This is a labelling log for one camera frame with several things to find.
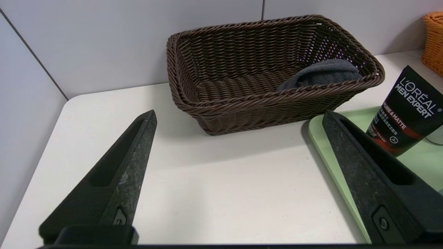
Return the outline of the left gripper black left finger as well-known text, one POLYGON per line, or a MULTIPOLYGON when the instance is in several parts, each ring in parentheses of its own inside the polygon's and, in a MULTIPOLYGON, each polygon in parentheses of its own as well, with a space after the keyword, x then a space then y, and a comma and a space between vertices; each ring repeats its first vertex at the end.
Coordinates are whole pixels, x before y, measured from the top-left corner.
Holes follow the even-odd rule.
POLYGON ((139 115, 40 225, 44 244, 136 244, 132 226, 157 127, 139 115))

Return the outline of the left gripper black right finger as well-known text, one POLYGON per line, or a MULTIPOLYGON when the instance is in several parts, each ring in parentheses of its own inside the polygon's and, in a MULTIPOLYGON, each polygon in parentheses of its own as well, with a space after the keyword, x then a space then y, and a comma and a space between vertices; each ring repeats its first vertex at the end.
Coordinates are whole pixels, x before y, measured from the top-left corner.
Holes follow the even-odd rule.
POLYGON ((322 125, 372 244, 442 244, 440 193, 343 115, 322 125))

